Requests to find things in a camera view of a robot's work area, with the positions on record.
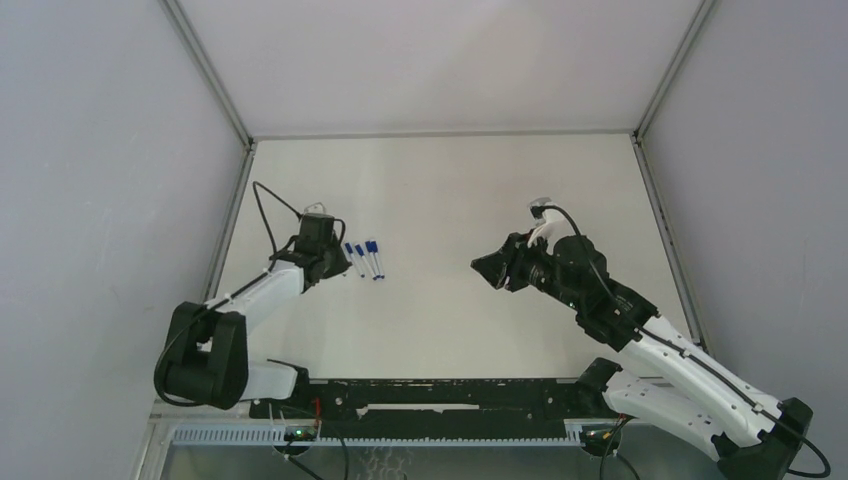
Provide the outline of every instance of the white robotic arm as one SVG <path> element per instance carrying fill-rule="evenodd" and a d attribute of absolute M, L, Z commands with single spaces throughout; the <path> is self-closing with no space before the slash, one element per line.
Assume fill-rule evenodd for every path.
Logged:
<path fill-rule="evenodd" d="M 323 213 L 298 215 L 299 234 L 275 252 L 260 275 L 233 293 L 174 310 L 153 377 L 165 402 L 228 409 L 242 400 L 291 395 L 297 370 L 283 362 L 249 360 L 247 336 L 280 305 L 350 267 L 333 229 L 338 220 Z"/>
<path fill-rule="evenodd" d="M 610 278 L 603 254 L 550 199 L 534 201 L 530 211 L 537 220 L 533 230 L 509 235 L 471 267 L 496 289 L 533 286 L 573 308 L 590 337 L 675 387 L 655 387 L 599 358 L 579 382 L 596 388 L 610 409 L 694 445 L 729 479 L 783 478 L 794 473 L 789 465 L 802 444 L 820 453 L 805 438 L 812 419 L 806 404 L 757 390 L 689 342 L 650 302 Z M 550 241 L 562 226 L 574 235 Z M 825 472 L 814 478 L 829 474 L 821 457 Z"/>

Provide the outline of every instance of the pen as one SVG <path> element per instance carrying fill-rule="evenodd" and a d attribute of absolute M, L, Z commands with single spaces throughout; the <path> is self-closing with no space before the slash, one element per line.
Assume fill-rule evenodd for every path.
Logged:
<path fill-rule="evenodd" d="M 365 258 L 365 251 L 362 250 L 362 245 L 356 244 L 353 246 L 356 249 L 356 253 L 359 254 L 359 258 L 362 260 L 362 263 L 368 266 L 368 270 L 371 271 L 371 276 L 374 280 L 377 280 L 377 272 L 374 271 L 374 267 L 371 266 L 371 263 Z"/>
<path fill-rule="evenodd" d="M 380 267 L 380 262 L 377 260 L 377 241 L 374 239 L 365 241 L 365 249 L 368 250 L 368 256 L 374 264 L 374 270 L 377 272 L 377 278 L 386 278 L 383 275 L 383 269 Z"/>
<path fill-rule="evenodd" d="M 377 262 L 377 268 L 380 269 L 380 278 L 386 278 L 386 271 L 383 270 L 383 260 L 380 258 L 380 249 L 377 248 L 377 240 L 371 240 L 374 246 L 374 261 Z"/>
<path fill-rule="evenodd" d="M 353 247 L 350 246 L 349 242 L 345 242 L 345 249 L 343 252 L 347 261 L 353 264 L 353 268 L 356 269 L 356 273 L 358 273 L 361 278 L 365 278 L 365 274 L 362 273 L 362 268 L 359 266 L 359 262 L 357 262 L 356 258 L 353 256 Z"/>

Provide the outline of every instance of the wire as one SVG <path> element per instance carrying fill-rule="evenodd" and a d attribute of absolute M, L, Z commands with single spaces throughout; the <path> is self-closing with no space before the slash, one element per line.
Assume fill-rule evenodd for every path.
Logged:
<path fill-rule="evenodd" d="M 297 407 L 290 407 L 288 405 L 280 405 L 280 408 L 287 408 L 289 410 L 293 410 L 295 412 L 302 413 L 302 414 L 308 416 L 309 418 L 314 418 L 314 419 L 318 420 L 318 417 L 316 415 L 314 415 L 310 412 L 307 412 L 306 410 L 301 410 Z M 347 451 L 347 444 L 344 443 L 344 438 L 341 435 L 339 435 L 339 431 L 336 430 L 335 428 L 333 428 L 331 425 L 328 425 L 324 422 L 321 422 L 321 426 L 327 427 L 331 431 L 331 433 L 336 435 L 336 437 L 339 439 L 339 442 L 341 442 L 341 444 L 342 444 L 342 454 L 344 455 L 344 458 L 345 458 L 344 480 L 347 480 L 348 475 L 350 475 L 350 453 Z"/>
<path fill-rule="evenodd" d="M 639 331 L 639 333 L 642 333 L 645 336 L 650 337 L 653 340 L 661 343 L 662 345 L 676 351 L 683 358 L 688 358 L 689 360 L 695 362 L 696 365 L 698 365 L 699 367 L 701 367 L 704 370 L 706 370 L 707 372 L 709 372 L 713 377 L 718 379 L 721 383 L 725 384 L 731 391 L 733 391 L 733 393 L 735 393 L 737 396 L 739 396 L 739 398 L 741 398 L 745 403 L 747 403 L 748 406 L 756 407 L 757 402 L 755 402 L 753 399 L 751 399 L 751 397 L 749 397 L 739 387 L 734 385 L 733 382 L 728 380 L 727 377 L 725 377 L 724 375 L 721 374 L 721 372 L 717 371 L 715 368 L 711 367 L 710 365 L 708 365 L 706 362 L 704 362 L 703 360 L 701 360 L 697 356 L 688 355 L 687 352 L 686 352 L 686 349 L 679 347 L 678 345 L 674 344 L 672 341 L 667 340 L 665 338 L 662 338 L 659 335 L 645 329 L 642 325 L 639 325 L 635 320 L 630 318 L 630 315 L 629 315 L 627 309 L 624 308 L 624 305 L 618 300 L 618 297 L 616 297 L 615 294 L 612 293 L 612 290 L 610 290 L 609 286 L 607 285 L 606 280 L 604 280 L 603 275 L 601 275 L 601 272 L 598 271 L 598 267 L 595 266 L 595 262 L 592 260 L 592 255 L 589 253 L 589 249 L 586 246 L 586 242 L 585 242 L 586 237 L 584 237 L 583 234 L 580 232 L 580 228 L 577 227 L 577 223 L 574 221 L 573 218 L 571 218 L 571 215 L 569 215 L 568 212 L 566 212 L 563 208 L 561 208 L 558 205 L 542 205 L 540 207 L 533 207 L 533 208 L 536 209 L 537 212 L 543 212 L 545 210 L 556 210 L 557 212 L 561 213 L 565 217 L 565 219 L 571 225 L 572 230 L 574 230 L 574 234 L 577 235 L 577 238 L 580 239 L 580 241 L 578 243 L 580 243 L 580 247 L 583 250 L 583 254 L 586 256 L 586 260 L 588 260 L 589 266 L 592 268 L 592 272 L 595 274 L 595 277 L 597 277 L 598 281 L 601 283 L 601 287 L 603 287 L 607 296 L 609 296 L 609 298 L 613 301 L 613 303 L 615 303 L 616 305 L 619 306 L 619 311 L 623 314 L 624 318 L 627 321 L 629 321 L 630 323 L 632 323 L 633 326 L 636 328 L 636 330 Z M 818 447 L 813 445 L 813 442 L 809 441 L 804 434 L 796 432 L 794 428 L 790 428 L 789 425 L 782 422 L 780 419 L 776 418 L 774 415 L 772 415 L 771 413 L 769 413 L 766 410 L 759 410 L 759 411 L 754 410 L 754 413 L 763 415 L 764 417 L 766 417 L 767 419 L 772 421 L 775 425 L 786 430 L 793 437 L 795 437 L 801 443 L 806 445 L 810 450 L 812 450 L 812 452 L 814 454 L 816 454 L 816 456 L 819 458 L 819 460 L 821 461 L 822 466 L 823 466 L 823 470 L 821 472 L 817 472 L 817 473 L 800 472 L 800 471 L 792 470 L 792 469 L 788 469 L 786 471 L 786 473 L 789 473 L 790 475 L 795 475 L 795 476 L 798 476 L 798 477 L 803 477 L 803 478 L 827 478 L 827 477 L 830 476 L 831 468 L 830 468 L 830 462 L 827 460 L 827 457 L 825 457 L 824 453 L 822 453 L 822 451 L 819 450 Z"/>
<path fill-rule="evenodd" d="M 627 467 L 628 470 L 630 470 L 630 473 L 633 474 L 633 478 L 635 478 L 636 480 L 642 480 L 642 477 L 639 476 L 639 472 L 637 472 L 636 469 L 633 468 L 633 464 L 630 463 L 629 460 L 624 458 L 624 455 L 617 453 L 615 455 L 615 458 L 617 458 L 621 463 L 624 464 L 625 467 Z"/>
<path fill-rule="evenodd" d="M 286 460 L 288 460 L 289 462 L 291 462 L 292 465 L 294 465 L 295 467 L 303 470 L 304 473 L 306 473 L 310 477 L 314 478 L 315 480 L 324 480 L 323 478 L 319 477 L 317 473 L 313 472 L 309 467 L 300 463 L 300 461 L 298 459 L 292 457 L 288 453 L 284 454 L 284 458 Z"/>
<path fill-rule="evenodd" d="M 176 344 L 177 340 L 181 336 L 185 335 L 189 331 L 189 329 L 191 329 L 193 326 L 200 323 L 200 321 L 203 320 L 204 318 L 206 318 L 206 316 L 208 316 L 211 312 L 218 310 L 219 308 L 223 307 L 227 303 L 233 301 L 233 299 L 235 299 L 236 297 L 238 297 L 239 295 L 244 293 L 250 287 L 259 283 L 260 280 L 262 280 L 263 278 L 265 278 L 267 276 L 268 276 L 267 272 L 262 272 L 259 276 L 257 276 L 253 280 L 247 282 L 241 288 L 236 290 L 235 293 L 229 295 L 227 298 L 221 300 L 220 302 L 216 303 L 212 307 L 207 308 L 206 310 L 204 310 L 200 314 L 198 314 L 196 317 L 194 317 L 191 320 L 191 322 L 189 322 L 186 326 L 184 326 L 182 329 L 180 329 L 180 331 L 177 332 L 177 334 L 174 335 L 174 337 L 171 338 L 171 340 L 168 341 L 168 343 L 165 345 L 165 348 L 162 349 L 162 353 L 159 354 L 159 358 L 156 360 L 156 367 L 154 368 L 153 371 L 154 372 L 159 371 L 159 368 L 162 366 L 162 362 L 165 361 L 165 357 L 167 357 L 168 353 L 171 351 L 171 349 L 174 348 L 174 344 Z M 169 405 L 174 405 L 175 407 L 199 407 L 199 406 L 203 405 L 203 403 L 200 403 L 200 402 L 191 402 L 191 401 L 183 402 L 181 400 L 174 400 L 173 398 L 169 397 L 168 394 L 165 393 L 165 386 L 162 384 L 162 381 L 160 381 L 159 376 L 155 375 L 155 374 L 153 375 L 153 387 L 156 389 L 156 394 L 159 395 L 159 398 L 161 398 L 163 402 L 165 402 Z"/>
<path fill-rule="evenodd" d="M 283 205 L 285 205 L 286 207 L 288 207 L 288 209 L 289 209 L 289 210 L 291 210 L 291 211 L 292 211 L 292 213 L 294 213 L 294 216 L 295 216 L 295 217 L 297 217 L 297 219 L 298 219 L 298 220 L 300 220 L 301 218 L 303 218 L 303 214 L 302 214 L 302 213 L 298 212 L 296 208 L 292 207 L 292 206 L 289 204 L 289 202 L 287 202 L 287 201 L 283 200 L 283 199 L 282 199 L 279 195 L 277 195 L 276 193 L 274 193 L 274 192 L 273 192 L 270 188 L 266 187 L 265 185 L 262 185 L 262 184 L 261 184 L 261 183 L 259 183 L 259 182 L 253 182 L 253 194 L 254 194 L 254 196 L 256 197 L 256 202 L 257 202 L 257 203 L 260 203 L 260 204 L 261 204 L 261 202 L 259 202 L 259 192 L 258 192 L 258 191 L 256 191 L 256 188 L 257 188 L 257 187 L 261 188 L 262 190 L 265 190 L 265 191 L 266 191 L 266 192 L 268 192 L 268 193 L 269 193 L 272 197 L 274 197 L 275 199 L 277 199 L 277 201 L 278 201 L 278 202 L 280 202 L 280 203 L 282 203 Z"/>
<path fill-rule="evenodd" d="M 272 197 L 277 199 L 280 203 L 282 203 L 283 205 L 288 207 L 289 210 L 294 212 L 298 221 L 303 217 L 303 215 L 300 212 L 298 212 L 297 210 L 295 210 L 294 207 L 289 205 L 288 202 L 286 202 L 285 200 L 280 198 L 279 195 L 277 195 L 276 193 L 271 191 L 271 189 L 269 189 L 265 185 L 262 185 L 259 182 L 253 182 L 253 196 L 256 198 L 256 206 L 259 208 L 259 215 L 262 216 L 262 223 L 265 225 L 265 231 L 268 232 L 268 239 L 271 241 L 271 249 L 273 250 L 271 252 L 271 255 L 275 255 L 277 253 L 277 241 L 276 241 L 276 239 L 274 239 L 274 232 L 271 231 L 271 225 L 268 223 L 268 217 L 265 215 L 265 208 L 262 206 L 262 199 L 259 198 L 259 191 L 257 190 L 257 188 L 261 188 L 261 189 L 265 190 L 266 192 L 271 194 Z M 345 232 L 345 225 L 344 225 L 344 222 L 342 221 L 342 236 L 344 236 L 344 232 Z M 294 243 L 294 241 L 296 239 L 297 239 L 297 235 L 292 235 L 289 238 L 289 241 L 286 242 L 286 244 L 283 246 L 283 250 L 288 249 L 289 246 L 291 246 L 291 244 Z M 221 308 L 222 306 L 226 305 L 229 302 L 232 302 L 236 297 L 238 297 L 239 295 L 241 295 L 242 293 L 247 291 L 250 287 L 259 283 L 259 281 L 262 280 L 263 278 L 267 277 L 269 272 L 274 270 L 274 267 L 276 266 L 276 264 L 277 264 L 277 260 L 276 259 L 272 260 L 271 266 L 269 266 L 266 271 L 262 272 L 256 278 L 254 278 L 253 280 L 244 284 L 242 287 L 240 287 L 234 293 L 228 295 L 227 298 L 225 298 L 224 300 L 221 300 L 220 302 L 216 303 L 212 307 L 207 308 L 206 310 L 201 312 L 199 315 L 194 317 L 192 319 L 192 321 L 189 322 L 185 327 L 180 329 L 180 331 L 177 332 L 177 334 L 174 335 L 174 337 L 171 340 L 169 340 L 167 344 L 165 344 L 165 348 L 162 349 L 162 353 L 159 354 L 159 358 L 156 360 L 156 367 L 154 368 L 153 371 L 154 372 L 159 371 L 159 368 L 161 368 L 161 366 L 162 366 L 162 362 L 165 361 L 165 357 L 168 356 L 168 353 L 170 353 L 171 349 L 174 348 L 174 345 L 177 343 L 177 340 L 180 337 L 185 335 L 192 327 L 194 327 L 195 325 L 200 323 L 200 321 L 203 320 L 204 318 L 206 318 L 206 316 L 209 315 L 211 312 Z M 203 405 L 203 403 L 200 403 L 200 402 L 192 402 L 192 401 L 184 402 L 184 401 L 181 401 L 181 400 L 174 400 L 173 398 L 169 397 L 168 394 L 165 393 L 165 386 L 162 384 L 162 381 L 159 380 L 159 376 L 156 375 L 156 374 L 153 375 L 153 387 L 156 389 L 156 394 L 159 395 L 159 398 L 161 398 L 163 402 L 165 402 L 169 405 L 174 405 L 176 407 L 199 407 L 199 406 Z"/>
<path fill-rule="evenodd" d="M 604 454 L 601 455 L 601 468 L 600 470 L 598 470 L 598 480 L 604 480 L 604 465 L 606 464 L 607 457 L 609 457 L 612 444 L 615 442 L 615 437 L 621 433 L 621 429 L 624 428 L 624 426 L 627 425 L 630 420 L 633 420 L 633 417 L 628 416 L 621 423 L 616 425 L 615 428 L 612 429 L 609 439 L 607 440 L 607 448 L 604 449 Z M 630 465 L 630 462 L 628 462 L 627 460 L 623 460 L 623 462 L 631 469 L 633 474 L 636 476 L 636 479 L 641 480 L 639 478 L 639 474 L 636 473 L 636 470 L 633 468 L 633 465 Z"/>
<path fill-rule="evenodd" d="M 341 218 L 337 218 L 333 220 L 333 222 L 339 222 L 342 224 L 342 233 L 339 234 L 339 245 L 341 245 L 342 242 L 344 242 L 344 234 L 347 232 L 347 224 L 344 223 L 344 220 L 342 220 Z"/>

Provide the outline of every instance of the metal frame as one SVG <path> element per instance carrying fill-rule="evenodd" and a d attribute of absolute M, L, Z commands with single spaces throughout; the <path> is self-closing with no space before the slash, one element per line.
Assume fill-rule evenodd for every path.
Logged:
<path fill-rule="evenodd" d="M 241 159 L 242 165 L 239 172 L 233 195 L 230 198 L 230 207 L 225 218 L 224 228 L 218 241 L 215 255 L 210 263 L 208 281 L 206 284 L 207 298 L 214 295 L 223 271 L 226 253 L 232 239 L 233 230 L 241 206 L 242 197 L 247 188 L 253 158 L 256 153 L 257 140 L 269 139 L 342 139 L 342 138 L 414 138 L 414 137 L 436 137 L 436 136 L 494 136 L 494 135 L 563 135 L 563 134 L 621 134 L 628 133 L 631 136 L 634 153 L 645 182 L 645 188 L 651 202 L 663 246 L 671 266 L 672 275 L 681 298 L 686 319 L 689 324 L 693 340 L 700 341 L 702 346 L 706 343 L 703 331 L 698 319 L 698 307 L 691 292 L 690 283 L 686 278 L 681 265 L 679 254 L 675 247 L 674 235 L 668 225 L 662 198 L 658 192 L 656 182 L 650 168 L 650 162 L 645 156 L 642 147 L 642 139 L 650 127 L 657 110 L 673 84 L 681 66 L 689 55 L 698 35 L 702 31 L 705 22 L 718 4 L 717 0 L 703 0 L 699 5 L 695 16 L 687 28 L 686 34 L 675 52 L 665 74 L 657 86 L 651 98 L 638 128 L 635 131 L 612 131 L 612 130 L 589 130 L 589 131 L 471 131 L 471 132 L 414 132 L 398 134 L 348 134 L 348 135 L 306 135 L 306 136 L 266 136 L 259 139 L 251 137 L 247 127 L 242 121 L 223 83 L 221 82 L 209 56 L 203 47 L 196 31 L 191 25 L 184 8 L 179 0 L 159 0 L 163 10 L 170 19 L 180 39 L 183 41 L 189 56 L 198 67 L 210 92 L 219 103 L 222 112 L 227 117 L 235 134 L 245 146 L 245 154 Z M 219 411 L 212 408 L 195 408 L 189 411 L 171 407 L 160 402 L 154 404 L 153 412 L 145 432 L 144 440 L 138 452 L 138 459 L 134 466 L 134 478 L 158 479 L 165 466 L 168 449 L 172 444 L 203 444 L 203 445 L 243 445 L 245 442 L 258 442 L 267 445 L 271 441 L 279 441 L 280 430 L 276 430 L 279 424 L 273 421 L 257 420 L 249 418 L 250 405 L 241 404 L 229 411 Z M 538 441 L 527 441 L 522 439 L 507 439 L 497 442 L 483 442 L 486 445 L 579 445 L 575 442 L 574 432 L 580 431 L 582 426 L 598 423 L 608 423 L 610 419 L 569 419 L 565 420 L 565 430 L 568 435 L 561 439 L 549 439 Z M 348 442 L 349 444 L 373 446 L 375 440 L 360 439 Z M 433 442 L 417 441 L 405 444 L 407 446 L 431 446 Z M 445 445 L 459 446 L 461 442 L 449 442 Z"/>
<path fill-rule="evenodd" d="M 186 16 L 185 9 L 179 0 L 159 0 L 159 4 L 165 10 L 165 14 L 174 26 L 174 30 L 176 30 L 180 40 L 183 41 L 183 45 L 185 45 L 186 51 L 192 61 L 200 69 L 203 80 L 206 81 L 206 85 L 221 106 L 236 136 L 238 136 L 242 145 L 249 147 L 252 140 L 247 132 L 247 127 L 244 125 L 235 105 L 233 105 L 229 94 L 227 94 L 227 89 L 224 88 L 224 84 L 221 82 L 218 72 L 212 65 L 212 61 L 209 60 L 209 55 L 206 53 L 206 49 L 203 48 L 203 44 L 200 42 L 200 38 L 197 36 L 194 27 L 192 27 L 188 16 Z"/>
<path fill-rule="evenodd" d="M 665 255 L 668 258 L 668 264 L 671 267 L 671 276 L 674 278 L 675 287 L 677 287 L 677 295 L 680 297 L 680 304 L 683 307 L 683 314 L 689 326 L 692 342 L 709 353 L 710 343 L 709 339 L 706 338 L 707 334 L 700 321 L 700 308 L 696 303 L 695 296 L 692 293 L 691 282 L 684 271 L 683 263 L 677 252 L 674 234 L 665 213 L 665 203 L 657 189 L 654 174 L 642 149 L 642 143 L 636 139 L 635 133 L 630 136 L 630 140 L 633 144 L 633 152 L 636 154 L 639 170 L 642 172 L 642 179 L 645 181 L 645 190 L 648 192 L 648 200 L 651 202 L 651 209 L 654 211 L 654 218 L 657 221 L 657 228 L 660 232 Z"/>
<path fill-rule="evenodd" d="M 695 45 L 695 41 L 700 36 L 707 19 L 710 18 L 711 13 L 718 3 L 719 0 L 701 0 L 701 4 L 695 11 L 695 16 L 692 18 L 692 21 L 689 22 L 689 27 L 683 35 L 683 40 L 681 40 L 680 45 L 677 46 L 677 50 L 674 52 L 671 63 L 668 64 L 668 68 L 666 68 L 662 80 L 660 80 L 660 84 L 657 85 L 657 90 L 654 92 L 653 97 L 651 97 L 651 101 L 648 103 L 648 108 L 645 109 L 645 113 L 642 114 L 642 118 L 639 120 L 639 125 L 633 132 L 634 137 L 636 137 L 636 141 L 641 143 L 642 139 L 645 138 L 648 128 L 650 128 L 651 123 L 654 121 L 654 117 L 656 117 L 657 110 L 660 108 L 660 105 L 662 105 L 663 100 L 665 100 L 669 88 L 672 83 L 674 83 L 675 78 L 677 78 L 677 74 L 680 72 L 680 68 L 683 66 L 683 62 L 691 53 L 692 47 Z"/>
<path fill-rule="evenodd" d="M 256 143 L 253 142 L 245 149 L 241 169 L 239 170 L 239 175 L 233 188 L 233 195 L 230 197 L 227 216 L 224 218 L 224 228 L 221 231 L 221 236 L 218 238 L 218 244 L 215 246 L 215 252 L 212 256 L 212 262 L 209 265 L 209 271 L 206 275 L 206 289 L 203 292 L 205 299 L 213 298 L 218 291 L 218 285 L 221 283 L 221 273 L 224 271 L 227 251 L 230 249 L 230 242 L 233 240 L 233 232 L 236 229 L 241 199 L 247 190 L 247 182 L 250 178 L 250 169 L 253 167 L 253 158 L 255 155 Z"/>

